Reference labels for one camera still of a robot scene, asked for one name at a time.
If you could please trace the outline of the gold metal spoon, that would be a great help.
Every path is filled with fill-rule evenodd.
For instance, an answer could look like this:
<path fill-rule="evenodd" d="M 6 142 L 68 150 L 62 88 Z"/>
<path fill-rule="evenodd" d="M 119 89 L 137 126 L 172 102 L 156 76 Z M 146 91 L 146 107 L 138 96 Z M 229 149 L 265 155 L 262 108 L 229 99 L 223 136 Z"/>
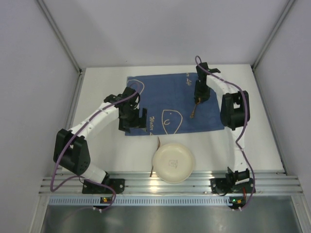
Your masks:
<path fill-rule="evenodd" d="M 201 102 L 201 98 L 195 98 L 195 106 L 193 108 L 193 111 L 191 112 L 190 118 L 195 117 L 195 111 L 197 109 L 197 106 L 200 104 L 200 102 Z"/>

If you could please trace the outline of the brown fork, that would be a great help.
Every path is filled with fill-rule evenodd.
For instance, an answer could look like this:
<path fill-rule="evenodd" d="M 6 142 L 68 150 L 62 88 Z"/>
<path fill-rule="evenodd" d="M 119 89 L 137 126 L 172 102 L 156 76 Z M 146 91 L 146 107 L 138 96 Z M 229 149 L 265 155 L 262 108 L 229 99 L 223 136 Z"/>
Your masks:
<path fill-rule="evenodd" d="M 159 136 L 158 136 L 158 137 L 157 137 L 157 148 L 156 148 L 156 150 L 155 150 L 155 153 L 156 153 L 157 150 L 160 148 L 160 146 L 161 146 L 161 141 L 160 141 L 160 138 L 159 138 Z M 152 168 L 151 168 L 151 172 L 150 172 L 149 177 L 152 177 L 153 171 L 154 171 L 154 164 L 153 164 L 153 158 L 152 158 Z"/>

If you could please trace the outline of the blue fish placemat cloth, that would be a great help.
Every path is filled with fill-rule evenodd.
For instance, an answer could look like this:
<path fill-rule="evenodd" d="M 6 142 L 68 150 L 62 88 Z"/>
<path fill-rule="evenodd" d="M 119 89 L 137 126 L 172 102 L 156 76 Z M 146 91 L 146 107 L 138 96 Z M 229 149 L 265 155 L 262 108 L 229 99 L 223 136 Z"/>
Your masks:
<path fill-rule="evenodd" d="M 129 76 L 127 86 L 139 91 L 139 108 L 147 109 L 147 132 L 132 129 L 126 136 L 200 133 L 223 130 L 220 108 L 214 91 L 206 102 L 199 104 L 195 117 L 196 73 Z"/>

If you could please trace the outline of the cream ceramic plate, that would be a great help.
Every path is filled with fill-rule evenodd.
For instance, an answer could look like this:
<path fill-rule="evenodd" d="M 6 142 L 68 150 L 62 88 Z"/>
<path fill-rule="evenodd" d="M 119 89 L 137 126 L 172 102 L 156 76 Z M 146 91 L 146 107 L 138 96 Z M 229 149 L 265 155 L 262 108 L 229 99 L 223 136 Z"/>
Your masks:
<path fill-rule="evenodd" d="M 195 158 L 182 144 L 169 143 L 161 146 L 153 157 L 154 172 L 167 183 L 181 183 L 194 171 Z"/>

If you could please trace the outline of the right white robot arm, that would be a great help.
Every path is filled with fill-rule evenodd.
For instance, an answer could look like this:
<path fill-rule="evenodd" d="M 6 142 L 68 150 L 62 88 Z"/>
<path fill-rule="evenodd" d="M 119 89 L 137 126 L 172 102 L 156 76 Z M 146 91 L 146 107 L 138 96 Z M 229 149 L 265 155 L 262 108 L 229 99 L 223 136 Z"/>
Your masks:
<path fill-rule="evenodd" d="M 195 83 L 195 105 L 210 99 L 214 91 L 220 98 L 220 120 L 225 127 L 228 137 L 228 155 L 232 163 L 228 172 L 243 174 L 249 170 L 245 159 L 244 133 L 250 120 L 249 96 L 236 84 L 217 76 L 220 70 L 210 69 L 206 62 L 199 62 L 196 66 L 198 79 Z"/>

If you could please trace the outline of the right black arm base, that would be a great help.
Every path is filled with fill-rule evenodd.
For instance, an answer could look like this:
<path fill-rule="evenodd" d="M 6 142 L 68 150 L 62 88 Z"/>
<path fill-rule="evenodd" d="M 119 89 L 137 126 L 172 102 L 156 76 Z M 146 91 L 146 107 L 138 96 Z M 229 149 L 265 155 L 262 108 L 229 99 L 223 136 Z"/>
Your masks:
<path fill-rule="evenodd" d="M 213 194 L 225 196 L 227 194 L 250 194 L 255 187 L 254 179 L 250 177 L 248 168 L 242 171 L 233 171 L 229 167 L 224 178 L 212 178 L 210 180 L 211 190 Z"/>

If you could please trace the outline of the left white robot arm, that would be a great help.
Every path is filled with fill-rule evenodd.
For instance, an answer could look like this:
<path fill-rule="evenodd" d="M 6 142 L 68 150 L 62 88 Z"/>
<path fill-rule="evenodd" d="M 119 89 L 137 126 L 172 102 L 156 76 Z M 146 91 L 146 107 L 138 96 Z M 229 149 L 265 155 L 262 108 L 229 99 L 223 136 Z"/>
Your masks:
<path fill-rule="evenodd" d="M 118 120 L 120 131 L 147 130 L 147 109 L 139 109 L 140 94 L 126 87 L 123 93 L 107 96 L 101 105 L 78 125 L 56 135 L 53 154 L 55 166 L 62 166 L 77 177 L 104 185 L 109 175 L 91 161 L 87 141 L 94 138 L 111 122 Z"/>

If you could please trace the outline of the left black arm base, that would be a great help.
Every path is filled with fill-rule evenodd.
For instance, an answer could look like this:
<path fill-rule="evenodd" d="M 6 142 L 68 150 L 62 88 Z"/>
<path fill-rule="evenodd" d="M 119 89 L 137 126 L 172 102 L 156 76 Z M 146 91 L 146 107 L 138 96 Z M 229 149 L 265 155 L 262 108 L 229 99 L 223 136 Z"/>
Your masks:
<path fill-rule="evenodd" d="M 88 180 L 83 181 L 83 194 L 121 194 L 125 189 L 125 179 L 109 178 L 104 184 L 95 184 Z"/>

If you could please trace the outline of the aluminium rail frame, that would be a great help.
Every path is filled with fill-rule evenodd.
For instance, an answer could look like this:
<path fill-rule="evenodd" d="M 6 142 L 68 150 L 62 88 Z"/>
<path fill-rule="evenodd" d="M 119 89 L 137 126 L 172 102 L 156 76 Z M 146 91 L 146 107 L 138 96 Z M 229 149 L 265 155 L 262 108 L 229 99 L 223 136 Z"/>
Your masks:
<path fill-rule="evenodd" d="M 167 183 L 155 173 L 149 172 L 111 172 L 111 178 L 125 179 L 123 195 L 155 196 L 211 196 L 214 178 L 223 178 L 223 171 L 195 171 L 181 183 Z M 73 178 L 65 182 L 55 192 L 50 190 L 50 176 L 44 177 L 39 188 L 41 195 L 81 195 L 82 179 Z M 256 196 L 290 196 L 302 195 L 303 189 L 297 176 L 282 172 L 257 172 L 255 174 Z"/>

